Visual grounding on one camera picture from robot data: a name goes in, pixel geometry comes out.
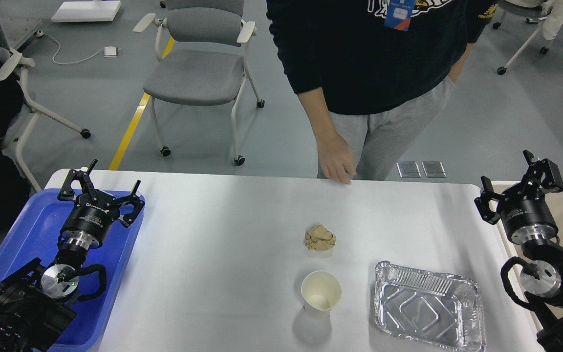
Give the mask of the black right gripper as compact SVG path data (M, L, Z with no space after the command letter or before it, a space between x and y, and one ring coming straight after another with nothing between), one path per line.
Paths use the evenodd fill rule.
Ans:
M499 194L494 191L491 179L481 176L482 192L474 199L483 221L496 225L502 221L509 242L523 245L532 239L557 237L557 225L545 196L563 192L563 179L556 163L548 158L538 159L529 150L523 150L528 164L522 178L522 194ZM492 210L490 203L498 203Z

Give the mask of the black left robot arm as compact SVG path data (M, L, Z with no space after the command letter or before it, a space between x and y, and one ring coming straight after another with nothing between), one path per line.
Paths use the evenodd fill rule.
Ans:
M138 193L69 170L25 205L0 246L0 352L85 352L103 333L142 225Z

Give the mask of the person's right hand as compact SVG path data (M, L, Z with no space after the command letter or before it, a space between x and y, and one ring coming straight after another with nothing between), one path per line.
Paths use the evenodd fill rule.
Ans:
M317 134L315 136L320 171L324 178L338 183L350 184L357 172L353 151L338 134Z

